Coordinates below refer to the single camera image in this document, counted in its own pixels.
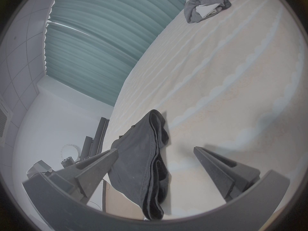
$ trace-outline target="curtain pleat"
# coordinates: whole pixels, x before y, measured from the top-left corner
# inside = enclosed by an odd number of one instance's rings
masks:
[[[55,0],[47,75],[114,106],[123,83],[185,0]]]

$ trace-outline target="teal curtain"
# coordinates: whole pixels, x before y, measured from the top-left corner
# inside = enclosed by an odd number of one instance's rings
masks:
[[[185,0],[55,0],[45,39],[47,75],[114,106],[137,61]]]

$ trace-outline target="wall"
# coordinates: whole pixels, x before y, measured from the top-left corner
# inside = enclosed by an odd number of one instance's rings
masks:
[[[18,12],[0,45],[0,94],[13,111],[0,172],[15,196],[12,155],[21,122],[37,97],[37,82],[44,76],[43,29],[53,0],[28,0]]]
[[[53,170],[62,169],[60,152],[63,146],[74,144],[81,152],[85,137],[95,136],[100,118],[110,118],[113,107],[49,76],[44,76],[37,86],[39,95],[28,109],[15,141],[12,173],[17,202],[25,213],[41,221],[22,186],[22,182],[28,179],[27,170],[39,160],[43,160]],[[101,186],[93,197],[95,199],[91,198],[100,207]]]

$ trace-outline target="green curtain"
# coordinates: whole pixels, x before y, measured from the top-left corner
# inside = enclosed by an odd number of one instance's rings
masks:
[[[47,75],[114,106],[137,61],[185,0],[55,0],[45,39]]]

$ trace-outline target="light through curtain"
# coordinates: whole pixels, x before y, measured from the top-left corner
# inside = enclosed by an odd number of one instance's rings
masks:
[[[45,39],[46,72],[114,106],[137,61],[185,0],[55,0]]]

